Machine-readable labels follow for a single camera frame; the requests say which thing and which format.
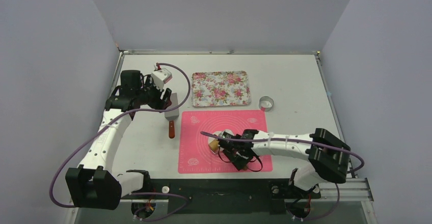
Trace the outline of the white dough lump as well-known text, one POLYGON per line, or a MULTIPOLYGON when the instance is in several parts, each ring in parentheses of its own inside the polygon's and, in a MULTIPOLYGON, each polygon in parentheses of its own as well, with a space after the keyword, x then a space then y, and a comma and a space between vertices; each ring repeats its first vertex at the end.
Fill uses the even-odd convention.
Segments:
MULTIPOLYGON (((216 131, 213 133, 213 135, 217 137, 234 136, 233 132, 229 129, 216 131)), ((227 145, 228 142, 226 140, 217 139, 214 137, 208 138, 208 147, 213 154, 217 154, 220 150, 224 150, 227 145)))

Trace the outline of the round metal dough cutter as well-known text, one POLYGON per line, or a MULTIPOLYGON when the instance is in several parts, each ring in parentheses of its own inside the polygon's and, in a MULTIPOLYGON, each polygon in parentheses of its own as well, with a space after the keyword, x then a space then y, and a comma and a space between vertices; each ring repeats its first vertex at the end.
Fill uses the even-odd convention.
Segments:
POLYGON ((269 96, 263 96, 259 99, 259 108, 261 111, 271 111, 274 106, 274 100, 269 96))

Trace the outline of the wooden rolling pin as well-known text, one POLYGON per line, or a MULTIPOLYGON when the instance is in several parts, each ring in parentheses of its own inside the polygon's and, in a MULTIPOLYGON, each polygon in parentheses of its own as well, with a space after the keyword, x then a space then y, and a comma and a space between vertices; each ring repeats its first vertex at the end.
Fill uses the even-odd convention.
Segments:
POLYGON ((211 152, 218 156, 219 160, 232 164, 238 171, 249 169, 248 163, 251 161, 251 158, 241 156, 236 149, 222 148, 217 139, 212 140, 208 146, 211 152))

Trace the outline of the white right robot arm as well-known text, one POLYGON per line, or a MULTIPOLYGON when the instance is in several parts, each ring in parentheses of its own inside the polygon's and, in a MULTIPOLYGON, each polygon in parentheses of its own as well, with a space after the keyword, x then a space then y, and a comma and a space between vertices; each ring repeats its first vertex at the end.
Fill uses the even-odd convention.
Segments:
POLYGON ((249 169, 257 161, 263 170, 263 156, 284 156, 306 161, 292 170, 288 192, 300 197, 324 182, 343 184, 348 173, 350 147, 323 128, 314 133, 282 135, 246 129, 241 135, 223 131, 208 144, 210 150, 225 163, 238 170, 249 169))

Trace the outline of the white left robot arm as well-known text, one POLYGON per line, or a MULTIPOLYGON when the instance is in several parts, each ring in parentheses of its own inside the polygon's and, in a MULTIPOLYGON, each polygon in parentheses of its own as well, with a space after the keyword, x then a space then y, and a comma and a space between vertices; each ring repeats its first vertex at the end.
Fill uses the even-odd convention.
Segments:
POLYGON ((100 135, 78 167, 70 167, 65 180, 74 206, 80 208, 114 210, 122 197, 132 192, 141 199, 150 196, 152 184, 145 170, 126 170, 114 173, 113 162, 122 137, 135 116, 135 109, 148 105, 165 110, 172 102, 172 91, 164 85, 172 79, 165 68, 157 68, 149 75, 139 70, 120 74, 120 84, 114 88, 104 107, 100 135))

